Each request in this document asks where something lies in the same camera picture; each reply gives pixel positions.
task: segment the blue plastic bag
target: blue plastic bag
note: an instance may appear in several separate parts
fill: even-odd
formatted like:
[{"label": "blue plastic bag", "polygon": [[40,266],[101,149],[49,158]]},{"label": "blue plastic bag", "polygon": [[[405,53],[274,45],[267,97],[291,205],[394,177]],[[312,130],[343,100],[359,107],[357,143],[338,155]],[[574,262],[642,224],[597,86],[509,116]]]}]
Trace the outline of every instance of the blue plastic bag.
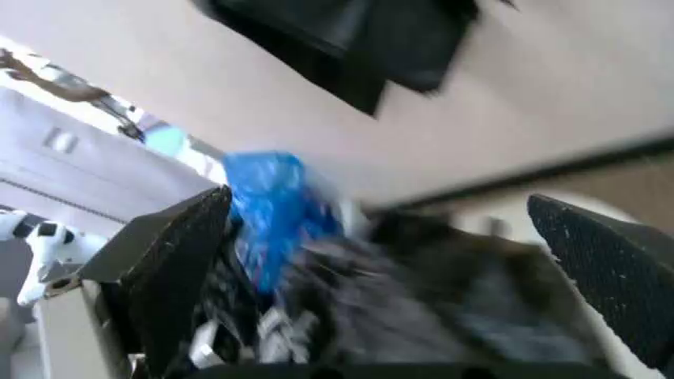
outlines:
[{"label": "blue plastic bag", "polygon": [[257,290],[271,293],[283,265],[304,242],[341,232],[329,203],[306,183],[305,167],[287,152],[227,154],[233,216],[244,227],[235,250]]}]

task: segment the gray object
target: gray object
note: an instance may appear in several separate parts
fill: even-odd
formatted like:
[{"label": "gray object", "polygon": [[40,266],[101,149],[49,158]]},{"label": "gray object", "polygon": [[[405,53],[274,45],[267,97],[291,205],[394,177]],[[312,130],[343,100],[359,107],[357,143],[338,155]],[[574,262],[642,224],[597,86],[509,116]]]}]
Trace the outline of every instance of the gray object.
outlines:
[{"label": "gray object", "polygon": [[199,369],[222,365],[223,359],[215,352],[215,337],[219,325],[216,321],[208,321],[194,332],[194,339],[189,347],[189,360]]},{"label": "gray object", "polygon": [[7,298],[0,298],[0,377],[11,377],[12,350],[24,335],[17,306]]}]

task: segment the black textured panel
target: black textured panel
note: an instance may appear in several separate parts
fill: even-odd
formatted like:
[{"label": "black textured panel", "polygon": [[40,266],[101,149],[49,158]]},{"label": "black textured panel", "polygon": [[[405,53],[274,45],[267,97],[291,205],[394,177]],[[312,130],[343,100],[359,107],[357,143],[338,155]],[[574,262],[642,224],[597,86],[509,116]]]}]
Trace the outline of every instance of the black textured panel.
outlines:
[{"label": "black textured panel", "polygon": [[674,239],[540,195],[528,207],[587,302],[644,363],[664,369],[674,341]]},{"label": "black textured panel", "polygon": [[146,231],[152,243],[122,277],[129,318],[153,377],[163,377],[192,338],[193,311],[223,240],[230,199],[227,188],[214,189],[186,207],[172,207],[177,213],[164,211],[163,226]]}]

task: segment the white toy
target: white toy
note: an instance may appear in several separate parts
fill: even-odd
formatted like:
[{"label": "white toy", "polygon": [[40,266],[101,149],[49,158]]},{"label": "white toy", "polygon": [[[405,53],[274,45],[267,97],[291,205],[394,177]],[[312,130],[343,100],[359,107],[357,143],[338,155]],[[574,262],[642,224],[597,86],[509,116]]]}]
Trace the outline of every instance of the white toy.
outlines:
[{"label": "white toy", "polygon": [[64,274],[74,272],[107,242],[105,238],[81,233],[52,221],[30,227],[25,223],[27,216],[22,211],[0,211],[0,241],[25,237],[33,254],[30,269],[17,296],[21,306],[31,306],[44,295],[46,284],[58,278],[50,275],[53,270],[60,268]]}]

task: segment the wall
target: wall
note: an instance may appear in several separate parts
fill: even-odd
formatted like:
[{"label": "wall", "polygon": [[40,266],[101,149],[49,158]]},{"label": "wall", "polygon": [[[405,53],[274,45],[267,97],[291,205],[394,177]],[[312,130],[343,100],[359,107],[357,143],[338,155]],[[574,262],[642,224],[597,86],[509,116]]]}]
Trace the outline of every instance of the wall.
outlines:
[{"label": "wall", "polygon": [[[69,148],[61,137],[73,142]],[[214,186],[177,160],[0,87],[0,199],[7,206],[112,237],[133,217]]]},{"label": "wall", "polygon": [[0,34],[225,151],[296,152],[387,203],[670,133],[674,2],[481,2],[444,90],[395,85],[377,119],[187,0],[0,0]]}]

